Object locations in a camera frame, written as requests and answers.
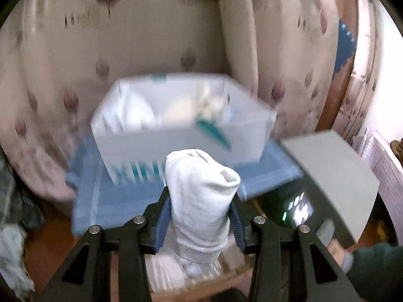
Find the blue cloth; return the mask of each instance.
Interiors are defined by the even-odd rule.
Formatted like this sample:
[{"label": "blue cloth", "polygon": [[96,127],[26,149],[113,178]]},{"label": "blue cloth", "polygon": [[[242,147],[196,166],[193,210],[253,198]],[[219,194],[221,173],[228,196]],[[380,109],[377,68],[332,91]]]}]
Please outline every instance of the blue cloth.
[{"label": "blue cloth", "polygon": [[333,77],[338,73],[347,60],[354,54],[357,43],[351,36],[346,24],[339,19],[339,39],[337,42],[336,61],[334,62]]},{"label": "blue cloth", "polygon": [[[274,141],[269,141],[259,163],[234,168],[241,177],[238,194],[251,199],[303,176],[302,170]],[[162,181],[114,185],[89,135],[70,160],[66,182],[76,189],[72,231],[81,236],[90,226],[118,227],[142,215],[147,205],[157,202]]]}]

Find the green sleeve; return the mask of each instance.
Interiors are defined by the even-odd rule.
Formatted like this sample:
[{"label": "green sleeve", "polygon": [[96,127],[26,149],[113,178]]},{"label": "green sleeve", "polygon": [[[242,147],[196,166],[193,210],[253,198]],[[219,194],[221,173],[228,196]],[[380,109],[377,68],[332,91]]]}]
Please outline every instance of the green sleeve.
[{"label": "green sleeve", "polygon": [[403,246],[379,243],[353,252],[347,277],[368,302],[403,301]]}]

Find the blue gripper pad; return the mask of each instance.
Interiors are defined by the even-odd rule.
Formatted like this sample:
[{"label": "blue gripper pad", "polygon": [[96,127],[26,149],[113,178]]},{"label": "blue gripper pad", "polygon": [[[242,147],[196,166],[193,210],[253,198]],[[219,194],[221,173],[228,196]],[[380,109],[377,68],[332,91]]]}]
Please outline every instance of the blue gripper pad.
[{"label": "blue gripper pad", "polygon": [[171,221],[171,197],[168,195],[161,208],[160,217],[155,226],[153,249],[157,253],[164,244],[166,231]]},{"label": "blue gripper pad", "polygon": [[234,233],[235,242],[237,243],[237,247],[243,253],[246,250],[246,241],[243,232],[243,226],[241,217],[239,215],[236,203],[232,200],[230,204],[230,209],[228,213],[229,221],[231,223],[232,231]]}]

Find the curtain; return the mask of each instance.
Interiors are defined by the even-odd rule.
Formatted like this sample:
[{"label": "curtain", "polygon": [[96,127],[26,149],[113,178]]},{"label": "curtain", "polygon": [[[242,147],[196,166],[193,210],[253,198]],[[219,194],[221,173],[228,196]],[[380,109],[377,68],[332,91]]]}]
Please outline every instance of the curtain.
[{"label": "curtain", "polygon": [[[338,64],[335,64],[333,79],[330,83],[326,102],[320,115],[318,125],[315,131],[329,130],[332,128],[334,120],[343,103],[347,86],[350,81],[351,72],[353,70],[355,45],[351,44],[351,40],[357,41],[358,32],[358,6],[357,0],[336,0],[339,20],[339,43],[337,46]],[[350,42],[347,40],[347,32],[350,32]]]},{"label": "curtain", "polygon": [[380,64],[380,24],[373,0],[358,0],[358,36],[354,66],[348,88],[333,124],[347,142],[358,134],[366,117]]},{"label": "curtain", "polygon": [[[68,160],[113,82],[181,71],[231,74],[277,110],[275,137],[313,132],[320,120],[330,128],[335,118],[334,128],[348,139],[376,82],[375,60],[359,66],[357,59],[377,48],[365,38],[376,33],[361,29],[364,15],[375,19],[376,11],[359,0],[357,52],[346,84],[353,57],[340,58],[338,45],[341,28],[344,38],[356,38],[357,17],[346,11],[354,3],[20,0],[0,30],[2,148],[33,192],[71,203]],[[361,45],[367,54],[358,53]]]}]

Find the teal handle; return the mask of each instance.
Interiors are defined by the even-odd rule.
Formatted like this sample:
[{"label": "teal handle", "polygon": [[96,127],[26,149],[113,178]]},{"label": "teal handle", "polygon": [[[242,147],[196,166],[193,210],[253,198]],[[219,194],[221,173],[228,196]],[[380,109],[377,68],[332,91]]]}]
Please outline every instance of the teal handle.
[{"label": "teal handle", "polygon": [[214,123],[199,119],[196,120],[196,126],[209,137],[218,142],[225,150],[231,151],[231,143],[225,137],[224,133],[218,127],[216,127],[216,125],[214,125]]}]

